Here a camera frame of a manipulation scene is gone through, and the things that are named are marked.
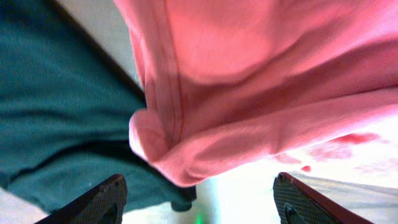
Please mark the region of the red orange t-shirt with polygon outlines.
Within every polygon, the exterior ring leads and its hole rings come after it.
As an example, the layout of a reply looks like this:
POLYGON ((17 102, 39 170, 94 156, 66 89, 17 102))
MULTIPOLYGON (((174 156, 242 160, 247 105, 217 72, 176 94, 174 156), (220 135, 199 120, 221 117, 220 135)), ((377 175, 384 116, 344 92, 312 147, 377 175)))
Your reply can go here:
POLYGON ((116 1, 134 154, 189 187, 249 162, 397 186, 397 2, 116 1))

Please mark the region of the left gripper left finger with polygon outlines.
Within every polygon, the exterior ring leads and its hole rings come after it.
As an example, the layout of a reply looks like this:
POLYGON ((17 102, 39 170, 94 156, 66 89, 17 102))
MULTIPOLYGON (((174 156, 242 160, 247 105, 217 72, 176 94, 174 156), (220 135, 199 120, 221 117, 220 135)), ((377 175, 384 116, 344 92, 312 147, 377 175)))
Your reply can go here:
POLYGON ((126 180, 114 174, 35 224, 121 224, 126 200, 126 180))

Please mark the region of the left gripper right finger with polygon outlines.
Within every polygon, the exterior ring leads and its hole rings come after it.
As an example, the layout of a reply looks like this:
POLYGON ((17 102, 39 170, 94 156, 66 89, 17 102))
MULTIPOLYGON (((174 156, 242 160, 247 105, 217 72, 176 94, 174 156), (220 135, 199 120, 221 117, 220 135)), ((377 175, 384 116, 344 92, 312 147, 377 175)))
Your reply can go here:
POLYGON ((286 172, 274 179, 273 195, 281 224, 372 224, 286 172))

